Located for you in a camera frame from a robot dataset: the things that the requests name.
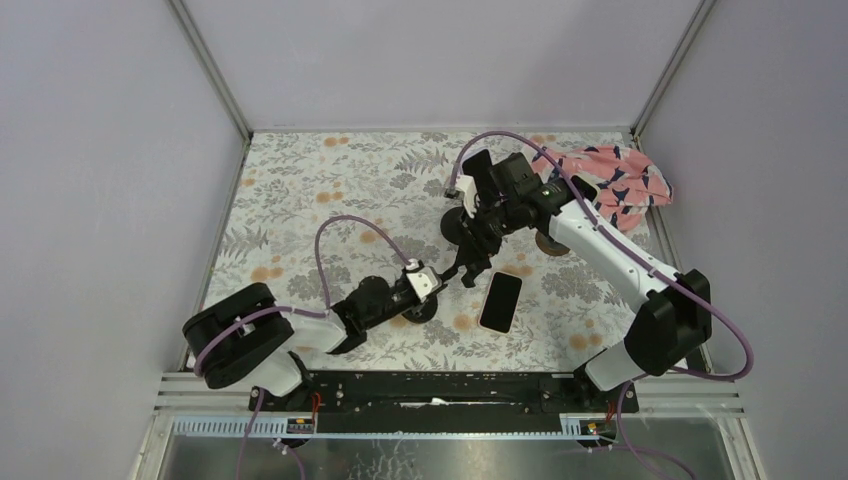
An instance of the floral tablecloth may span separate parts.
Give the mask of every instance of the floral tablecloth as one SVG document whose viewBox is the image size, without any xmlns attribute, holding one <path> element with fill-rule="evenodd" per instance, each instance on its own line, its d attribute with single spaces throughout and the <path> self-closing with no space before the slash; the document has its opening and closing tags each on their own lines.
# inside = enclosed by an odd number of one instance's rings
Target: floral tablecloth
<svg viewBox="0 0 848 480">
<path fill-rule="evenodd" d="M 410 256 L 442 271 L 455 248 L 439 233 L 456 201 L 442 196 L 460 148 L 474 134 L 257 133 L 244 166 L 212 275 L 206 305 L 252 282 L 265 282 L 281 305 L 320 309 L 313 241 L 318 226 L 343 213 L 384 228 Z M 624 141 L 620 133 L 528 134 L 557 150 Z M 521 145 L 487 138 L 499 160 Z M 631 232 L 656 254 L 643 222 Z M 367 227 L 337 223 L 322 236 L 333 302 L 365 276 L 393 281 L 400 265 Z M 369 331 L 368 342 L 340 356 L 301 349 L 312 369 L 569 371 L 623 337 L 633 314 L 611 285 L 573 253 L 550 257 L 534 232 L 508 237 L 494 270 L 524 280 L 508 335 L 477 326 L 492 270 L 466 289 L 459 277 L 439 295 L 436 318 L 415 325 L 398 317 Z"/>
</svg>

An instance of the pink cloth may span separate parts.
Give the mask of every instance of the pink cloth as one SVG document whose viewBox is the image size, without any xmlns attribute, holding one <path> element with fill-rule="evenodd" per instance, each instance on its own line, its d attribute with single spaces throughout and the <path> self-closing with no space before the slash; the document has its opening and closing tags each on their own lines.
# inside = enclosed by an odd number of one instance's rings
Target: pink cloth
<svg viewBox="0 0 848 480">
<path fill-rule="evenodd" d="M 595 209 L 622 232 L 636 228 L 648 207 L 671 203 L 671 184 L 654 162 L 638 150 L 600 145 L 560 153 L 543 148 L 569 175 L 579 173 L 600 188 Z M 532 158 L 534 172 L 548 180 L 556 177 L 553 166 L 541 155 Z"/>
</svg>

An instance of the metal frame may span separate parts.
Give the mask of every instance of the metal frame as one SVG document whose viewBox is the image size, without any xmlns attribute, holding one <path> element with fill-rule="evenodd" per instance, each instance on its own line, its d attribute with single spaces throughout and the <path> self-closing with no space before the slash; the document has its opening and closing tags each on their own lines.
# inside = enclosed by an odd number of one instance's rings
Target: metal frame
<svg viewBox="0 0 848 480">
<path fill-rule="evenodd" d="M 718 0 L 701 0 L 698 7 L 695 9 L 695 13 L 689 20 L 689 24 L 686 25 L 686 30 L 683 31 L 683 36 L 674 48 L 671 58 L 668 60 L 668 63 L 657 81 L 657 84 L 654 86 L 651 96 L 648 97 L 648 102 L 642 108 L 642 111 L 639 112 L 639 116 L 636 117 L 636 122 L 633 124 L 631 133 L 633 133 L 637 139 L 645 131 L 648 121 L 651 120 L 651 116 L 653 116 L 657 105 L 663 95 L 665 95 L 668 86 L 671 84 L 672 79 L 674 79 L 674 75 L 680 68 L 680 64 L 683 62 L 686 54 L 689 53 L 692 43 L 694 43 L 695 38 L 701 31 L 701 27 L 704 26 L 704 23 L 707 21 L 707 18 L 716 3 L 718 3 Z"/>
<path fill-rule="evenodd" d="M 188 11 L 188 7 L 186 7 L 183 0 L 166 0 L 166 3 L 174 15 L 177 25 L 179 25 L 180 30 L 185 35 L 186 42 L 188 42 L 194 55 L 197 57 L 200 67 L 203 68 L 203 72 L 212 85 L 212 89 L 215 90 L 215 94 L 224 105 L 227 115 L 232 120 L 242 140 L 249 142 L 252 135 L 250 125 L 244 118 L 244 114 L 239 108 L 238 103 L 236 103 L 236 99 L 227 86 L 227 82 L 224 81 L 221 70 L 218 69 L 218 64 L 215 63 L 215 59 L 212 58 L 212 54 L 209 52 L 209 47 L 203 41 L 203 36 L 200 35 L 200 30 L 198 30 L 197 24 L 195 24 L 194 18 L 191 16 L 191 12 Z"/>
</svg>

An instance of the smartphone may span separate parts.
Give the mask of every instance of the smartphone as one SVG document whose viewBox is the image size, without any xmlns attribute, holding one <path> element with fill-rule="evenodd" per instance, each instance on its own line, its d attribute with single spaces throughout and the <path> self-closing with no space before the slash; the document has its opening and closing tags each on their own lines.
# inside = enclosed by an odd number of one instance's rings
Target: smartphone
<svg viewBox="0 0 848 480">
<path fill-rule="evenodd" d="M 492 283 L 489 284 L 486 304 L 483 305 L 483 311 L 477 321 L 478 325 L 498 333 L 509 333 L 520 292 L 520 278 L 495 272 L 492 275 Z"/>
</svg>

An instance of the white wall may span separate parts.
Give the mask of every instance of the white wall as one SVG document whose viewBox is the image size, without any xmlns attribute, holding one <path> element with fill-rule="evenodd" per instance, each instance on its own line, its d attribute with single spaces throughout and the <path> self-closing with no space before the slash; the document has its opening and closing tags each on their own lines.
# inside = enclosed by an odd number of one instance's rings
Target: white wall
<svg viewBox="0 0 848 480">
<path fill-rule="evenodd" d="M 629 126 L 698 0 L 189 0 L 255 129 Z"/>
<path fill-rule="evenodd" d="M 848 471 L 846 18 L 845 2 L 719 2 L 643 136 L 677 186 L 686 266 L 754 345 L 739 387 L 773 479 Z M 713 358 L 739 368 L 718 333 Z"/>
<path fill-rule="evenodd" d="M 124 478 L 240 140 L 164 2 L 0 6 L 0 478 Z"/>
</svg>

